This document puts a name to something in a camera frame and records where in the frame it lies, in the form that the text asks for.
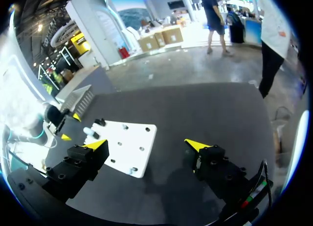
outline bolt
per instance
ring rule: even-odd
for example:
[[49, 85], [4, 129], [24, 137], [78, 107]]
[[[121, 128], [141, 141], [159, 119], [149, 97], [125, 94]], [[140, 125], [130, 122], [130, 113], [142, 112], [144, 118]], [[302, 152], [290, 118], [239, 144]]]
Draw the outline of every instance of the bolt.
[[22, 183], [19, 183], [19, 184], [18, 184], [18, 187], [20, 188], [20, 190], [25, 189], [25, 185], [24, 185], [24, 184], [22, 184]]
[[26, 179], [26, 182], [29, 183], [29, 184], [31, 184], [31, 183], [33, 183], [34, 181], [31, 180], [30, 178], [27, 178], [27, 179]]
[[50, 173], [50, 172], [53, 171], [51, 167], [47, 167], [45, 170], [46, 170], [48, 173]]
[[64, 180], [64, 179], [66, 178], [66, 175], [65, 175], [65, 174], [59, 174], [59, 175], [58, 175], [58, 178], [59, 178], [60, 180]]

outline display screen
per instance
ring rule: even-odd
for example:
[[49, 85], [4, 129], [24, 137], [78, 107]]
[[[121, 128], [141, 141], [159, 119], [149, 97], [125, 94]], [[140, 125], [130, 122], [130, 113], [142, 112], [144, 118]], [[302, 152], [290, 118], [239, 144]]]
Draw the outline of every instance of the display screen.
[[170, 7], [170, 9], [185, 7], [185, 4], [182, 0], [178, 0], [178, 1], [174, 1], [174, 2], [168, 2], [167, 4]]

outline cardboard box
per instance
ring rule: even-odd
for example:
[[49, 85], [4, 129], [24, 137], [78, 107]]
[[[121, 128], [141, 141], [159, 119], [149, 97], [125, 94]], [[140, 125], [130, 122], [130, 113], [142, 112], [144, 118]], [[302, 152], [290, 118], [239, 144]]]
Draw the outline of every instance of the cardboard box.
[[138, 40], [143, 52], [158, 49], [157, 40], [154, 35], [150, 35]]
[[180, 27], [177, 25], [164, 28], [162, 35], [166, 44], [183, 42]]
[[164, 41], [162, 33], [155, 33], [155, 38], [159, 47], [165, 46], [165, 41]]

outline concrete floor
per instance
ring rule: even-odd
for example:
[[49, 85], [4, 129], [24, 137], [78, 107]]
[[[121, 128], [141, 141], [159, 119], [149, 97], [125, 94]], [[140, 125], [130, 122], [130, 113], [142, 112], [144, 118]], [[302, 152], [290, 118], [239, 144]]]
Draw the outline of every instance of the concrete floor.
[[[210, 55], [206, 54], [206, 47], [180, 49], [129, 61], [112, 67], [107, 74], [117, 90], [122, 91], [213, 82], [258, 86], [262, 77], [260, 49], [241, 46], [230, 50], [234, 53], [232, 58], [222, 57], [220, 46], [214, 47]], [[300, 81], [294, 70], [284, 64], [265, 98], [270, 120], [281, 106], [293, 113], [299, 95]]]

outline ceiling light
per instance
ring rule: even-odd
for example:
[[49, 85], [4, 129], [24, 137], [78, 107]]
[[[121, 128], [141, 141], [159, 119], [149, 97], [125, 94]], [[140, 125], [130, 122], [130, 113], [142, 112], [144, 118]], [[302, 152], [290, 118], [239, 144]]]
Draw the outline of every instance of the ceiling light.
[[38, 32], [42, 31], [42, 29], [43, 29], [43, 25], [42, 25], [42, 24], [39, 24], [39, 25], [38, 25], [38, 29], [37, 29]]

